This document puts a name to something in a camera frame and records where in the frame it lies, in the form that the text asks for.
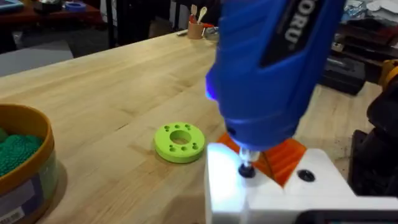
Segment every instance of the label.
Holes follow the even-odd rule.
[[[262,55],[262,67],[281,61],[307,46],[323,5],[323,0],[288,2]]]
[[[20,207],[23,203],[35,195],[34,186],[31,180],[18,186],[11,192],[0,196],[0,216],[8,214],[11,210]]]
[[[25,216],[24,211],[21,207],[14,209],[13,211],[0,217],[0,224],[13,224]]]
[[[55,190],[58,179],[55,152],[38,173],[10,192],[0,195],[0,224],[11,224],[34,213]]]

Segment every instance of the green ring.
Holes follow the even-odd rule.
[[[172,139],[184,139],[185,144],[177,144]],[[205,136],[194,125],[184,122],[166,124],[155,133],[155,150],[169,162],[189,163],[201,157],[205,148]]]

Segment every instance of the pencil cup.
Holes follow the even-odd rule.
[[[193,40],[199,40],[202,38],[203,24],[193,24],[189,22],[188,24],[188,38]]]

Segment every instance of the blue rotary tool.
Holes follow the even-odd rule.
[[[225,0],[207,90],[244,164],[294,135],[345,0]]]

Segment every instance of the orange 3d printed part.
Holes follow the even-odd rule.
[[[239,153],[239,146],[233,142],[227,133],[224,133],[218,142]],[[259,160],[254,162],[253,166],[283,186],[300,162],[305,150],[305,146],[298,141],[287,139],[278,146],[262,152]]]

